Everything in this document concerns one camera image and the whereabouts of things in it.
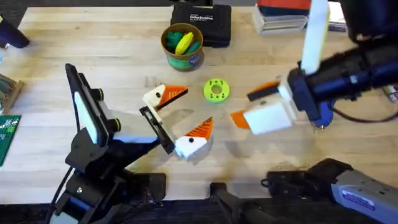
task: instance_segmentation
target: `black case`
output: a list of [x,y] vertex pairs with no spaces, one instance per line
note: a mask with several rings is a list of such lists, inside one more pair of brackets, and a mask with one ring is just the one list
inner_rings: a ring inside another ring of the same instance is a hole
[[174,4],[170,23],[196,26],[203,34],[205,47],[227,47],[231,41],[231,11],[231,6],[216,4],[213,8],[204,8],[179,2]]

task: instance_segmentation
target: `wooden tabletop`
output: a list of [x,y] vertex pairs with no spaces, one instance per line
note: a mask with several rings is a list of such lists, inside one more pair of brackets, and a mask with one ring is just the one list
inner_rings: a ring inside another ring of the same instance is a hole
[[[231,45],[205,48],[204,64],[182,73],[168,65],[160,45],[171,7],[29,8],[19,28],[32,43],[22,50],[8,48],[0,64],[0,73],[26,83],[11,111],[22,120],[0,170],[0,203],[49,202],[68,168],[65,157],[76,127],[65,63],[83,72],[93,88],[102,88],[113,110],[139,114],[143,94],[164,83],[190,89],[165,108],[166,114],[195,111],[214,117],[213,145],[201,158],[180,160],[158,147],[130,166],[137,172],[165,172],[166,199],[205,198],[214,180],[229,183],[238,196],[265,197],[259,181],[267,171],[308,169],[327,157],[398,187],[396,121],[355,124],[335,116],[323,134],[316,134],[301,114],[293,128],[262,136],[234,127],[229,113],[247,105],[246,93],[286,75],[302,54],[303,33],[257,35],[251,10],[234,7]],[[324,56],[351,46],[346,34],[329,33]],[[229,83],[224,103],[214,105],[203,97],[210,78]],[[397,109],[380,90],[336,107],[367,119]]]

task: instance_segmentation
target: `cable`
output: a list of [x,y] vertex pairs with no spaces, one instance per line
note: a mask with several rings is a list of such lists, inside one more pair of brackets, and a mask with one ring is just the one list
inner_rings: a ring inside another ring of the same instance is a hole
[[70,172],[72,171],[72,169],[73,169],[72,167],[69,167],[67,173],[65,174],[65,176],[64,176],[63,179],[61,180],[61,183],[60,183],[60,185],[58,186],[58,189],[57,189],[57,191],[55,192],[54,197],[52,198],[52,201],[51,201],[51,203],[50,203],[49,210],[47,211],[47,214],[46,214],[46,216],[45,216],[45,222],[44,222],[45,224],[49,224],[49,223],[50,223],[51,213],[52,213],[52,210],[53,210],[53,208],[54,208],[55,201],[58,199],[58,196],[60,195],[60,192],[61,192],[61,190],[62,190],[62,187],[63,187],[63,185],[65,184],[65,182],[67,181],[67,179],[68,179],[68,177],[69,177]]
[[[77,129],[77,132],[79,132],[80,131],[80,122],[79,122],[79,115],[78,115],[78,112],[77,112],[77,106],[76,106],[75,102],[73,102],[73,109],[75,111],[76,129]],[[51,200],[51,203],[50,203],[50,206],[49,206],[49,210],[47,211],[47,214],[45,216],[45,221],[44,221],[45,224],[49,224],[50,223],[51,213],[52,213],[52,210],[53,210],[53,208],[55,206],[55,201],[58,199],[58,196],[60,195],[62,187],[65,184],[65,182],[67,181],[72,169],[73,169],[73,167],[70,166],[68,171],[67,171],[67,173],[65,174],[65,176],[63,176],[63,179],[61,180],[60,185],[58,186],[58,189],[55,192],[54,197]]]
[[395,119],[398,118],[398,111],[397,111],[395,114],[393,114],[393,115],[391,115],[391,116],[389,116],[389,117],[386,117],[386,118],[384,118],[384,119],[380,119],[380,120],[368,120],[368,119],[354,118],[354,117],[352,117],[352,116],[350,116],[350,115],[347,115],[347,114],[345,114],[344,112],[342,112],[342,111],[336,109],[336,108],[333,107],[332,105],[329,105],[329,109],[331,109],[333,112],[335,112],[336,114],[340,115],[340,116],[343,117],[344,119],[347,119],[347,120],[349,120],[349,121],[356,122],[356,123],[365,123],[365,124],[385,123],[385,122],[389,122],[389,121],[392,121],[392,120],[395,120]]

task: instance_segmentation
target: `red object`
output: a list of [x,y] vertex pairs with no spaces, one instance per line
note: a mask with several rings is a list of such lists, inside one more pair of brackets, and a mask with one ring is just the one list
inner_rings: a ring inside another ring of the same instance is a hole
[[309,10],[311,0],[258,0],[258,6]]

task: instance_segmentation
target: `green gear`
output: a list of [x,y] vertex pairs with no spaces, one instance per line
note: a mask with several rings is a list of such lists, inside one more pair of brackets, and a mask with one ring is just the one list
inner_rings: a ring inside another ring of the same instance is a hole
[[[220,89],[220,92],[214,93],[213,88]],[[205,95],[206,100],[211,103],[221,103],[227,99],[229,95],[229,85],[225,80],[213,78],[205,83],[203,94]]]

